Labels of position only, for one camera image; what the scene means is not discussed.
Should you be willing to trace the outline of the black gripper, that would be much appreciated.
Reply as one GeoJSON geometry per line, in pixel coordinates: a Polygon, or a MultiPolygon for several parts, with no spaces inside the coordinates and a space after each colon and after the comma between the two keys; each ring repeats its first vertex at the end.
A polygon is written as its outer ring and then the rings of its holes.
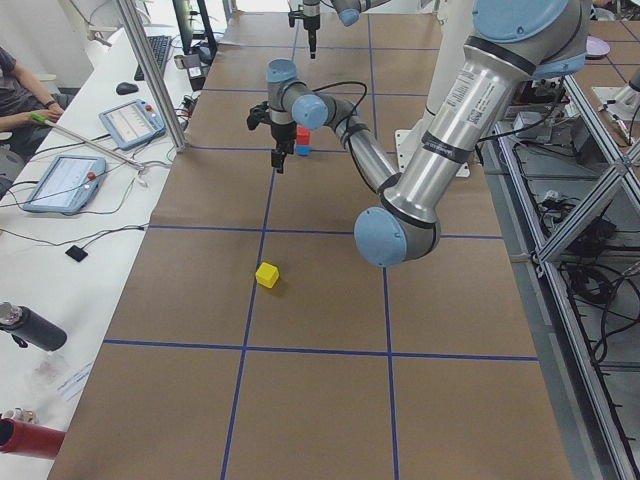
{"type": "Polygon", "coordinates": [[[304,29],[308,31],[310,58],[315,59],[317,53],[317,30],[319,30],[321,26],[321,17],[319,15],[305,15],[303,18],[303,26],[304,29]]]}
{"type": "Polygon", "coordinates": [[[283,174],[286,154],[294,153],[296,123],[272,123],[270,129],[271,136],[276,142],[275,149],[271,150],[271,166],[278,174],[283,174]]]}

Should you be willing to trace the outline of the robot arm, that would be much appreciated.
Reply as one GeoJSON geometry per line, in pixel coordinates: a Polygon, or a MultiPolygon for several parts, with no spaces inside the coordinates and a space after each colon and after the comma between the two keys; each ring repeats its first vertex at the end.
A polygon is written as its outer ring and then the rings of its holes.
{"type": "MultiPolygon", "coordinates": [[[[386,3],[387,0],[336,0],[331,1],[330,6],[336,11],[339,20],[344,26],[351,26],[364,12],[386,3]]],[[[288,21],[291,28],[295,26],[296,21],[302,21],[303,28],[308,36],[311,59],[316,58],[317,32],[321,28],[320,4],[320,0],[303,0],[295,10],[288,12],[288,21]]]]}
{"type": "Polygon", "coordinates": [[[266,69],[272,135],[282,141],[286,128],[331,128],[379,197],[355,222],[360,254],[378,267],[421,258],[439,241],[437,204],[515,88],[583,67],[590,17],[587,1],[448,2],[435,75],[440,100],[418,124],[419,140],[403,169],[351,103],[309,89],[287,59],[266,69]]]}

